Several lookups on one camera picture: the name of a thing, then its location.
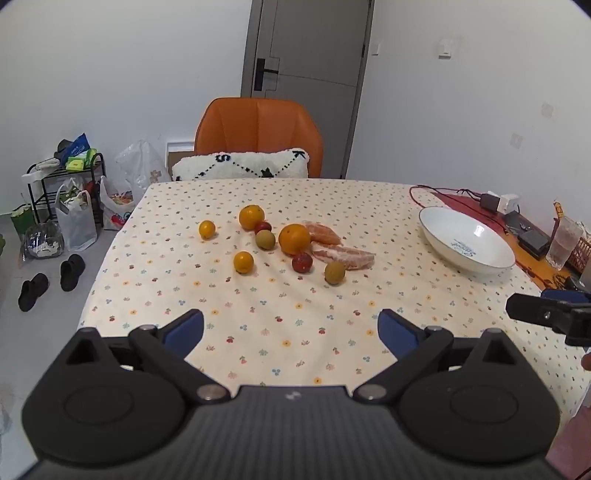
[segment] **floral tablecloth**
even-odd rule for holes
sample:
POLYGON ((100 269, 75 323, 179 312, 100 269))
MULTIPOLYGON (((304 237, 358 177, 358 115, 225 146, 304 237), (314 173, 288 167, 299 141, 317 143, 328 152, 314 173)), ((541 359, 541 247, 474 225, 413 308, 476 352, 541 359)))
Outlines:
MULTIPOLYGON (((416 191, 424 205, 442 205, 416 191)), ((438 257, 418 223, 408 186, 315 179, 215 180, 152 185, 103 262, 80 325, 103 336, 144 324, 164 325, 191 308, 206 330, 187 357, 227 386, 346 385, 350 391, 396 361, 376 331, 390 308, 421 327, 442 325, 456 336, 503 328, 554 394, 563 421, 585 394, 581 349, 545 328, 505 313, 514 292, 539 294, 517 267, 493 277, 460 273, 438 257), (278 235, 288 223, 318 221, 346 246, 376 253, 369 270, 349 271, 339 286, 323 278, 324 263, 299 275, 277 248, 260 251, 236 219, 260 205, 278 235), (198 224, 214 221, 202 241, 198 224), (255 271, 233 269, 236 252, 255 258, 255 271)))

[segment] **screw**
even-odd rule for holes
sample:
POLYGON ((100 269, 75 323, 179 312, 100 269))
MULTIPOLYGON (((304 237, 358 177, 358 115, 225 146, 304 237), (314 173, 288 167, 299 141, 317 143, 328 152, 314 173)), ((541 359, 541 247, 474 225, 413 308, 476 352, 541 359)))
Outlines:
POLYGON ((357 393, 365 400, 379 400, 380 398, 384 398, 386 396, 388 390, 386 390, 382 385, 368 383, 361 385, 357 389, 357 393))
POLYGON ((219 400, 226 395, 226 389, 216 384, 201 385, 197 389, 197 395, 206 401, 219 400))

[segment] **tangerine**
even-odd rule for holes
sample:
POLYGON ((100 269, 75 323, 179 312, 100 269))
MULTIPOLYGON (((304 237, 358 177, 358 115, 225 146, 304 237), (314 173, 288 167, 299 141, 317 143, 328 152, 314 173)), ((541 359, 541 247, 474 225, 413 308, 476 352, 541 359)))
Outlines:
POLYGON ((299 223, 292 223, 283 227, 279 234, 279 246, 287 255, 297 255, 310 246, 310 233, 299 223))
POLYGON ((255 259, 248 252, 238 252, 234 257, 234 268, 238 273, 249 273, 255 265, 255 259))
POLYGON ((208 240, 216 234, 216 226, 210 220, 205 220, 199 224, 199 235, 204 240, 208 240))
POLYGON ((258 205, 247 205, 238 215, 238 221, 244 230, 254 230, 257 223, 265 219, 264 210, 258 205))

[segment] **gray door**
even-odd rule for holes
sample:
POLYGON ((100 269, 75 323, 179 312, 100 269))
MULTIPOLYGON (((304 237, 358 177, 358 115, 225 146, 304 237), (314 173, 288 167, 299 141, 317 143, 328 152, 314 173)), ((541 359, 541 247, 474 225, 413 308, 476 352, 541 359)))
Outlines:
POLYGON ((308 110, 322 134, 325 178, 339 178, 345 159, 368 11, 369 0, 262 3, 252 96, 308 110))

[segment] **white pillow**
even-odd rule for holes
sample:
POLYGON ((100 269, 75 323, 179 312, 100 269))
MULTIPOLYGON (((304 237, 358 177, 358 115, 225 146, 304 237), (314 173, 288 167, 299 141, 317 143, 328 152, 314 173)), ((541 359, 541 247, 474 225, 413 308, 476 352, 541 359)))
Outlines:
POLYGON ((277 153, 214 153, 182 158, 173 166, 173 180, 308 178, 310 157, 301 148, 277 153))

